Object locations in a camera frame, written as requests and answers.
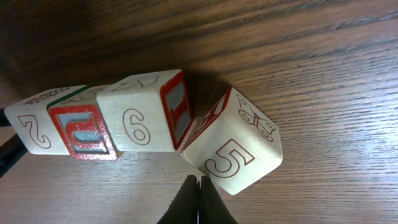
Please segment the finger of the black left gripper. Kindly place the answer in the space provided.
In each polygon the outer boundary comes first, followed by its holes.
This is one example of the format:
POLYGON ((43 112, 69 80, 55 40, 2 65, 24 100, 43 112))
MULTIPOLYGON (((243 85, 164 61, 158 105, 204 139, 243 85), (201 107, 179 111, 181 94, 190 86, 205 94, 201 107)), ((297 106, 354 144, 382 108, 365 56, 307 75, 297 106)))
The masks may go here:
POLYGON ((26 152, 27 148, 16 134, 1 145, 0 177, 2 177, 26 152))

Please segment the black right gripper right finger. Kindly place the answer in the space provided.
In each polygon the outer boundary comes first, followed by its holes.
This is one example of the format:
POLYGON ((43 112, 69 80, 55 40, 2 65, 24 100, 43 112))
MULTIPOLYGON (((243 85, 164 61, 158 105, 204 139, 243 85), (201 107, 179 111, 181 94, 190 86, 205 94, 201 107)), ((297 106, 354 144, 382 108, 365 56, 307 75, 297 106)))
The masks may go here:
POLYGON ((198 197, 199 224, 238 224, 230 214, 211 179, 202 176, 198 197))

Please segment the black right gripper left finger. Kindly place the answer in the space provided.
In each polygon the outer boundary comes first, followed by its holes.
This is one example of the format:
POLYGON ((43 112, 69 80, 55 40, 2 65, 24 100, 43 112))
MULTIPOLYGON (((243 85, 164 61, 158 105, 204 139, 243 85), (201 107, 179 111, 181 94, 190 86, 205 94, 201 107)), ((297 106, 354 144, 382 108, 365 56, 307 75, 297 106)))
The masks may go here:
POLYGON ((188 175, 157 224, 197 224, 198 194, 197 178, 194 175, 188 175))

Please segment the yellow wooden block 7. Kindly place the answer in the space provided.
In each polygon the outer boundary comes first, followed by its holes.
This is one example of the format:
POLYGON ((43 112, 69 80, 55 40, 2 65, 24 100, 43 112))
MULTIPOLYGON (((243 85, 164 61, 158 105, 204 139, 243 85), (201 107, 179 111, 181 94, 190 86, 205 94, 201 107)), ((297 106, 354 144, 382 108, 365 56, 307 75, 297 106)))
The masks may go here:
POLYGON ((68 155, 48 109, 87 88, 78 85, 49 89, 8 106, 4 113, 30 153, 68 155))

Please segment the green-edged wooden block 6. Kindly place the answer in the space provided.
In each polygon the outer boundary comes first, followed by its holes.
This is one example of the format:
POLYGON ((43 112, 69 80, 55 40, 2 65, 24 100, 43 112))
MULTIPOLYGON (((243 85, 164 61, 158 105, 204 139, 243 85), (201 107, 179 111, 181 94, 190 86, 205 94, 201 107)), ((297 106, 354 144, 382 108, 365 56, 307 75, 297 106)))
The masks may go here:
POLYGON ((180 153, 231 195, 283 160, 277 125, 235 88, 198 120, 180 153))

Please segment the red U wooden block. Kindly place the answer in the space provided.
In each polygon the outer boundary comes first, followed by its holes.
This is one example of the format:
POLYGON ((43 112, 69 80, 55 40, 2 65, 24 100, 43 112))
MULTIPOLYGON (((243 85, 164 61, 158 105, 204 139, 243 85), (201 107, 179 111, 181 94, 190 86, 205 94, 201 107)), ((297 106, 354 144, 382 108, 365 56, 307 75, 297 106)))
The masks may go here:
POLYGON ((113 161, 122 156, 111 139, 96 100, 96 95, 107 87, 89 87, 48 110, 74 159, 113 161))

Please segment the red H wooden block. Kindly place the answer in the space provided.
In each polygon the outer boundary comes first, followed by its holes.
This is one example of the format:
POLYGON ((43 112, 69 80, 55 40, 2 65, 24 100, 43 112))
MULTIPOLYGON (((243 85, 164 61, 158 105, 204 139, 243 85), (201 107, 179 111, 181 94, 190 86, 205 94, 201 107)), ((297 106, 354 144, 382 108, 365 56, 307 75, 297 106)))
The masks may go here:
POLYGON ((128 76, 96 100, 121 152, 174 152, 193 123, 182 70, 128 76))

